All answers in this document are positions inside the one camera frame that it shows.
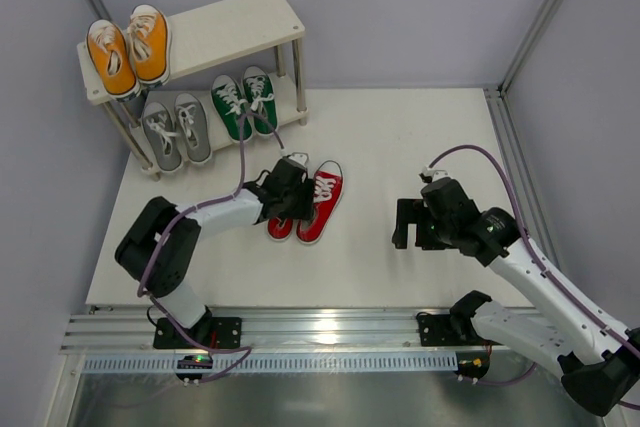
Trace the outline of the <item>red canvas sneaker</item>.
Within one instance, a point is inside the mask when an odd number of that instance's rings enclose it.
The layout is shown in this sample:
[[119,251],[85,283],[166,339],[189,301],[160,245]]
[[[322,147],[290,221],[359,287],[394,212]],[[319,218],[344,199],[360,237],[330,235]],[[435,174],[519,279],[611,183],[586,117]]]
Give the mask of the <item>red canvas sneaker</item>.
[[317,243],[322,237],[343,193],[344,173],[335,160],[324,161],[313,176],[313,215],[308,221],[300,221],[296,236],[305,245]]
[[267,235],[273,241],[285,241],[291,236],[295,223],[296,221],[294,219],[270,219],[266,226]]

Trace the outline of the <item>green canvas sneaker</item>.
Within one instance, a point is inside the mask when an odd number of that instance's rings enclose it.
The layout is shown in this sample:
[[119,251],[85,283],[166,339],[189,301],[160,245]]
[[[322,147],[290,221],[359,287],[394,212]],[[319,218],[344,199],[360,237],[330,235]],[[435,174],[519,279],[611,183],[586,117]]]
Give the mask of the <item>green canvas sneaker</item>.
[[250,103],[251,111],[257,114],[254,127],[261,136],[270,136],[278,129],[275,91],[271,78],[260,67],[249,66],[244,71],[242,86]]
[[211,98],[231,140],[235,143],[249,140],[252,127],[247,118],[241,119],[246,112],[247,100],[238,83],[228,75],[217,76],[211,87]]

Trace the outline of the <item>grey canvas sneaker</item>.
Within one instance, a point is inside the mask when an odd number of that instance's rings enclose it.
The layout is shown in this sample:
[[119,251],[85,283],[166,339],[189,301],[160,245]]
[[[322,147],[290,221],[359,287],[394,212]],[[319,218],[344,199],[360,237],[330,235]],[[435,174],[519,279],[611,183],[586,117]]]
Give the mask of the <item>grey canvas sneaker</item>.
[[189,161],[195,165],[206,164],[211,159],[212,148],[207,114],[202,103],[190,93],[180,93],[175,99],[174,110]]
[[141,124],[156,164],[162,173],[173,173],[182,166],[178,150],[178,133],[168,109],[159,102],[147,103]]

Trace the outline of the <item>orange canvas sneaker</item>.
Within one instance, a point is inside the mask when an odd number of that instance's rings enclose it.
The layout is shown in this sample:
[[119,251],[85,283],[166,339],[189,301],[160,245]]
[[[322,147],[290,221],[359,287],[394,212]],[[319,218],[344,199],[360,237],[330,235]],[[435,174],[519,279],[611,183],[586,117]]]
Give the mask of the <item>orange canvas sneaker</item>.
[[121,29],[99,19],[87,32],[86,46],[91,63],[107,94],[118,101],[137,97],[141,87],[129,59],[129,49]]
[[147,87],[165,84],[170,77],[171,49],[166,16],[152,5],[138,5],[130,15],[126,32],[140,83]]

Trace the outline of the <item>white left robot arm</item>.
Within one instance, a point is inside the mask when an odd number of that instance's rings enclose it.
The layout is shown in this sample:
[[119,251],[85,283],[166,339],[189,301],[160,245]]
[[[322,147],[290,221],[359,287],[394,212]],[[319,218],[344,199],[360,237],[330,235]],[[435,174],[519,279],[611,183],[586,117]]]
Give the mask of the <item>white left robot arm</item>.
[[270,171],[226,197],[181,207],[164,197],[151,199],[115,251],[115,261],[139,283],[173,331],[186,344],[213,347],[215,321],[186,279],[202,238],[271,219],[308,220],[313,211],[314,183],[308,155],[281,157]]

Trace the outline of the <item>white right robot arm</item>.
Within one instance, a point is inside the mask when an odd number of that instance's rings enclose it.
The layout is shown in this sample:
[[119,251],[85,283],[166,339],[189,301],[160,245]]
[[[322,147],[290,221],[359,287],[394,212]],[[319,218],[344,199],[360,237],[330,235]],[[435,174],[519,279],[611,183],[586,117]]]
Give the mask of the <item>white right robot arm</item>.
[[418,199],[396,203],[391,242],[404,250],[409,228],[423,251],[455,250],[515,287],[542,314],[545,327],[474,290],[449,310],[445,331],[461,343],[504,345],[559,379],[568,396],[604,417],[639,380],[639,331],[598,307],[573,285],[507,211],[481,211],[460,183],[428,176]]

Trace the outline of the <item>white wooden shoe shelf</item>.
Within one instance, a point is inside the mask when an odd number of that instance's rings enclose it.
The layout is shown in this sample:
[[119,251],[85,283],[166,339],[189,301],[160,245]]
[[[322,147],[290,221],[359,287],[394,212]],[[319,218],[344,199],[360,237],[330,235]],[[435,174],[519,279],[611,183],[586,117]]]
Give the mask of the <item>white wooden shoe shelf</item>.
[[[172,45],[170,78],[185,76],[227,62],[273,50],[276,70],[269,72],[276,95],[278,125],[299,122],[306,125],[308,109],[305,97],[303,38],[306,29],[287,0],[222,0],[168,17]],[[294,78],[288,75],[283,46],[292,44]],[[144,138],[137,118],[126,107],[115,107],[95,68],[91,65],[86,41],[77,44],[86,97],[90,104],[106,111],[141,171],[159,179],[152,150]],[[212,151],[231,146],[224,125],[212,113],[209,133]]]

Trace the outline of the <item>right controller board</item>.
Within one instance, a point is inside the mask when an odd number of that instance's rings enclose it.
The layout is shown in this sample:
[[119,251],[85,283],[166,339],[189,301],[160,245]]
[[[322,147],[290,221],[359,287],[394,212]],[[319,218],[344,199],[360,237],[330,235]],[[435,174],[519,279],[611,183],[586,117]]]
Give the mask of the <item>right controller board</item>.
[[488,355],[459,355],[457,368],[454,370],[459,381],[470,381],[479,384],[488,373],[491,359]]

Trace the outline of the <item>controller board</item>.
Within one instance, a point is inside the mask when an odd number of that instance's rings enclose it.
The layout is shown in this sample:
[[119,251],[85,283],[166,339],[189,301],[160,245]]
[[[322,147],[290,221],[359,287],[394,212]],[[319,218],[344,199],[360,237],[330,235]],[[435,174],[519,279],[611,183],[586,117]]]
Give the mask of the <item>controller board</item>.
[[191,354],[177,360],[175,374],[184,386],[198,386],[206,375],[212,373],[212,368],[211,356]]
[[454,370],[459,381],[470,381],[479,384],[488,373],[491,359],[488,355],[459,355],[457,368]]

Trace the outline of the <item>left controller board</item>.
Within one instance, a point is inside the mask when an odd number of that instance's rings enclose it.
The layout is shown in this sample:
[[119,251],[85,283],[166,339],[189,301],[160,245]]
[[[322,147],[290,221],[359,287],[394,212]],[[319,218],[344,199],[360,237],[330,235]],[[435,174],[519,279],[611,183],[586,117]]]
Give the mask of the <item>left controller board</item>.
[[184,386],[198,386],[206,375],[212,373],[212,368],[211,356],[191,354],[177,360],[175,374]]

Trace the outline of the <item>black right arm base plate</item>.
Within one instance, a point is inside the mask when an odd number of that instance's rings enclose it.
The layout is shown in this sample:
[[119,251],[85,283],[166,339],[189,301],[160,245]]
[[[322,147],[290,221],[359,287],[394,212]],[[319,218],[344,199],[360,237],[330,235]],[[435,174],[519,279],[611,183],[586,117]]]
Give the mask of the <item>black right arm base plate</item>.
[[416,322],[422,347],[453,347],[463,344],[453,327],[450,314],[419,312]]

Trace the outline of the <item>right aluminium frame post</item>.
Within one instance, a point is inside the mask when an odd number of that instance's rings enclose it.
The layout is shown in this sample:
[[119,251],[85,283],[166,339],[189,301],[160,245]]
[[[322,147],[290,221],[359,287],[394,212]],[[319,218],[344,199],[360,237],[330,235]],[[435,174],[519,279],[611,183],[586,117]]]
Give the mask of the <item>right aluminium frame post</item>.
[[505,167],[511,179],[520,186],[522,196],[529,201],[536,197],[535,186],[513,120],[509,93],[563,2],[564,0],[542,0],[503,79],[497,85],[484,89]]

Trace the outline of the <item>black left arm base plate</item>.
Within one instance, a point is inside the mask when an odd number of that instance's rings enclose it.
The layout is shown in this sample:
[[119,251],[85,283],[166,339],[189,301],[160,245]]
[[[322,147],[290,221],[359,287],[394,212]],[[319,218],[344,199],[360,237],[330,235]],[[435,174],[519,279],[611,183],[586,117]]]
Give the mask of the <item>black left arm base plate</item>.
[[[184,332],[195,342],[215,349],[236,349],[240,347],[242,319],[240,317],[204,316],[192,328]],[[188,349],[192,345],[176,330],[175,326],[162,317],[156,322],[153,348],[158,350]]]

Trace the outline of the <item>aluminium mounting rail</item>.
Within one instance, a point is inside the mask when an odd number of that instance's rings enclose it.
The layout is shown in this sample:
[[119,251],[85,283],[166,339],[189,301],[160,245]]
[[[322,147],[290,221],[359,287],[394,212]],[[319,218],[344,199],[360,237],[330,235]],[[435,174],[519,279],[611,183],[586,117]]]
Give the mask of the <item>aluminium mounting rail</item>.
[[[418,348],[420,308],[216,308],[220,317],[242,319],[241,344],[269,348]],[[96,307],[74,314],[63,336],[63,353],[147,351],[154,327],[146,306]]]

